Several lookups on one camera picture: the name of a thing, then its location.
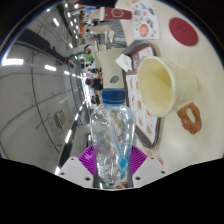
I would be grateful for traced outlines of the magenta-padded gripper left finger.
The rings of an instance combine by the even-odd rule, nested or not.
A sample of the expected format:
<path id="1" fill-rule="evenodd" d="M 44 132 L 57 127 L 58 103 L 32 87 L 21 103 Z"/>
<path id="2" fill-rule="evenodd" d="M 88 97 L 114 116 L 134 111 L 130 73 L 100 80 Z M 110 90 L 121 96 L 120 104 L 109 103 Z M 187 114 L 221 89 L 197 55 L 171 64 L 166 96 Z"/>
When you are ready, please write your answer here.
<path id="1" fill-rule="evenodd" d="M 84 188 L 94 187 L 96 161 L 93 147 L 86 148 L 78 157 L 69 157 L 58 176 Z"/>

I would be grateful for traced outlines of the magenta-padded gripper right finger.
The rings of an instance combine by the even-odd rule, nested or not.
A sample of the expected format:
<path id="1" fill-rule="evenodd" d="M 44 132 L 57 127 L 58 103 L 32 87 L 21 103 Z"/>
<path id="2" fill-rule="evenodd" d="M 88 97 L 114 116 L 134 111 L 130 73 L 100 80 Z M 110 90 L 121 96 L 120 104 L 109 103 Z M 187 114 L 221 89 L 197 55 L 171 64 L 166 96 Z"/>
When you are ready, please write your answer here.
<path id="1" fill-rule="evenodd" d="M 163 164 L 133 146 L 129 158 L 128 187 L 140 188 L 166 176 Z"/>

